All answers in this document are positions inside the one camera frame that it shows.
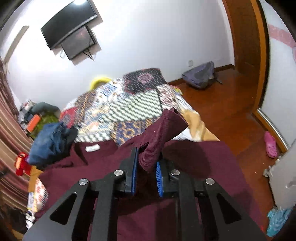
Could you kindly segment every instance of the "triangular cutout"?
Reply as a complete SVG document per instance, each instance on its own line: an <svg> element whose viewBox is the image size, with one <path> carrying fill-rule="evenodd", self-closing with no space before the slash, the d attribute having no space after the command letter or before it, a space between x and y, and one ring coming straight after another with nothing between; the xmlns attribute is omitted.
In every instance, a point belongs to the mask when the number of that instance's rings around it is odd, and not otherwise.
<svg viewBox="0 0 296 241"><path fill-rule="evenodd" d="M77 194L72 193L49 217L50 220L66 225L76 200Z"/></svg>
<svg viewBox="0 0 296 241"><path fill-rule="evenodd" d="M225 198L220 193L217 194L217 199L226 224L231 224L242 219L241 215L229 204L229 202L225 200Z"/></svg>

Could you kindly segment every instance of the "maroon garment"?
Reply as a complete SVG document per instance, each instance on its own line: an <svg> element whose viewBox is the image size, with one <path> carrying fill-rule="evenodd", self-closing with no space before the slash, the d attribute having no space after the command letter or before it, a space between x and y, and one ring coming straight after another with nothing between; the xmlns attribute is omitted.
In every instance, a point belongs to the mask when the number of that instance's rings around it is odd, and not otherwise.
<svg viewBox="0 0 296 241"><path fill-rule="evenodd" d="M76 143L70 156L50 166L40 175L49 198L39 218L66 190L81 178L103 178L119 168L132 147L139 148L137 193L118 204L118 240L175 240L175 203L158 197L154 166L161 151L181 170L195 178L215 179L250 216L261 224L261 214L235 157L222 142L169 141L187 127L175 110L164 110L161 118L143 134L117 147L113 141L100 142L100 150L86 152L95 143Z"/></svg>

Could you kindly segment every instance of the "red stuffed toy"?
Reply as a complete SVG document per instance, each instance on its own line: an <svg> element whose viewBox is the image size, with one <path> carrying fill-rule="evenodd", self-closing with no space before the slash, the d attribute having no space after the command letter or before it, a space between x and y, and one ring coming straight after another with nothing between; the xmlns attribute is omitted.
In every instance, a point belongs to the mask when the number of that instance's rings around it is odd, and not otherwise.
<svg viewBox="0 0 296 241"><path fill-rule="evenodd" d="M15 173L18 176L22 176L24 172L30 176L32 166L26 162L26 159L28 156L29 155L24 152L21 152L20 154L18 154L15 160L15 168L16 168Z"/></svg>

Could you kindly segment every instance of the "brown wooden door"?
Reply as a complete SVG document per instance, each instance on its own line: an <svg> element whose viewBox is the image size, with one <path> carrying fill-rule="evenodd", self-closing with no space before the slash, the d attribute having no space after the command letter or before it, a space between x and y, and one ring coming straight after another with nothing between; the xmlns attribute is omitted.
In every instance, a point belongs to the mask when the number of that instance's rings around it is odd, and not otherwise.
<svg viewBox="0 0 296 241"><path fill-rule="evenodd" d="M223 0L233 38L235 68L259 79L259 30L251 0Z"/></svg>

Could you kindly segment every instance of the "pink curtain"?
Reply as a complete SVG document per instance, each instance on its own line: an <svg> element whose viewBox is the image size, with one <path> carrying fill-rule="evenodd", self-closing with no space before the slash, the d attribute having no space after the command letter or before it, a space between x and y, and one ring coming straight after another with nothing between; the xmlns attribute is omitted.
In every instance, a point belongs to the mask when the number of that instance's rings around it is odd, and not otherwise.
<svg viewBox="0 0 296 241"><path fill-rule="evenodd" d="M17 115L18 110L0 58L0 170L5 167L10 169L0 180L0 190L6 204L25 210L28 201L28 176L17 176L14 162L18 153L29 152L31 140L17 123Z"/></svg>

